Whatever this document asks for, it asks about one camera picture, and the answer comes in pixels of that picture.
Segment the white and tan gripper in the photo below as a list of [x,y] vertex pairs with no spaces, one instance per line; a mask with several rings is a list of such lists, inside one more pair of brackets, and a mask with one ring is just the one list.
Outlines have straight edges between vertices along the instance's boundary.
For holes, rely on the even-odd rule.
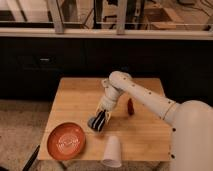
[[108,124],[109,120],[111,118],[111,113],[110,111],[104,112],[104,109],[100,106],[96,108],[96,115],[98,115],[94,121],[92,122],[92,128],[94,130],[97,130],[100,132],[104,126],[104,124]]

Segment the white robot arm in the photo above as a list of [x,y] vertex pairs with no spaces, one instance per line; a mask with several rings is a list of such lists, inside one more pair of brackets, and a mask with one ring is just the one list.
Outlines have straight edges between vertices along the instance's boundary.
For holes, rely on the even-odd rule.
[[113,71],[102,81],[105,92],[88,126],[100,132],[120,96],[127,92],[172,127],[170,171],[213,171],[213,107],[199,100],[182,103],[159,95]]

